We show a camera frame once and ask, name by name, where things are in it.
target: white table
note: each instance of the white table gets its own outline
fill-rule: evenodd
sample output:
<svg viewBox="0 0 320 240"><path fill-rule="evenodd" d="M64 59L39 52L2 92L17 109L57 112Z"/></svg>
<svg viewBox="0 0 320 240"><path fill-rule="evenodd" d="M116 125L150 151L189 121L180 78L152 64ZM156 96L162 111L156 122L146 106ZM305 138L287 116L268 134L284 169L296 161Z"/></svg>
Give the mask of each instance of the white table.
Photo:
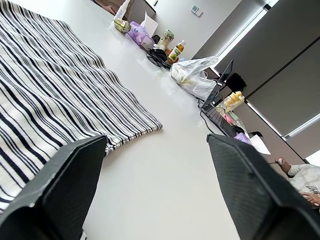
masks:
<svg viewBox="0 0 320 240"><path fill-rule="evenodd" d="M197 101L89 0L13 0L68 23L163 124L104 159L84 223L90 240L237 240ZM211 125L215 132L220 131Z"/></svg>

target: white shirt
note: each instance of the white shirt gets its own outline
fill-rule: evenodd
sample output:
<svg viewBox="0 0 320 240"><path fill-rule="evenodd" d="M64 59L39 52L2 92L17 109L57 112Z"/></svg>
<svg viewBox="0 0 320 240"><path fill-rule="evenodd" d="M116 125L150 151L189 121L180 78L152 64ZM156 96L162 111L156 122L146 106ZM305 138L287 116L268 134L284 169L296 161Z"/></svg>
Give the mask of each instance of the white shirt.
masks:
<svg viewBox="0 0 320 240"><path fill-rule="evenodd" d="M320 167L311 164L292 165L288 171L289 182L299 193L320 196Z"/></svg>

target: purple tissue box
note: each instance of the purple tissue box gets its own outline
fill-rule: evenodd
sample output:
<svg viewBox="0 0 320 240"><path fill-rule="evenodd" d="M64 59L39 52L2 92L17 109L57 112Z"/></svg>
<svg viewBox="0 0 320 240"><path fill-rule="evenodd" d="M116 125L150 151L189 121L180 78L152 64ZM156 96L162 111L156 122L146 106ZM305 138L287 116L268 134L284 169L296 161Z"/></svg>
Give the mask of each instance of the purple tissue box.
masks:
<svg viewBox="0 0 320 240"><path fill-rule="evenodd" d="M149 37L147 30L140 24L132 21L131 30L127 33L138 46L143 46L146 50L154 47L155 41Z"/></svg>

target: plastic bag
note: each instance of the plastic bag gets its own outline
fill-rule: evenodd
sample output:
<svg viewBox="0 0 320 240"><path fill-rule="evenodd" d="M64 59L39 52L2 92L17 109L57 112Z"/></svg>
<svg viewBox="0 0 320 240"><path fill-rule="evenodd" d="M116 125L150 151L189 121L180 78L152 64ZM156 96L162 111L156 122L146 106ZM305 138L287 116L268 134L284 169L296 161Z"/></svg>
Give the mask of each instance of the plastic bag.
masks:
<svg viewBox="0 0 320 240"><path fill-rule="evenodd" d="M217 56L210 56L174 63L170 70L171 77L188 93L205 101L214 89L216 82L203 78L201 72L214 65L218 59Z"/></svg>

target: black laptop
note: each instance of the black laptop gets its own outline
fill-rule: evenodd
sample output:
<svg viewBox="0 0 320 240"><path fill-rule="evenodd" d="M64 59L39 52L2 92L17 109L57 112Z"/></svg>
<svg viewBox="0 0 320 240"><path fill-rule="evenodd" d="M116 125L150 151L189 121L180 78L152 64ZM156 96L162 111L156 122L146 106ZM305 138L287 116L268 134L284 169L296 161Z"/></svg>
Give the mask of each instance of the black laptop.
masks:
<svg viewBox="0 0 320 240"><path fill-rule="evenodd" d="M222 98L219 96L219 92L226 80L230 76L233 70L234 61L231 60L229 65L224 70L223 74L220 76L219 80L216 82L212 92L203 104L199 105L201 111L213 122L225 135L230 137L235 137L237 135L236 128L231 126L219 112L216 110L216 105L221 101Z"/></svg>

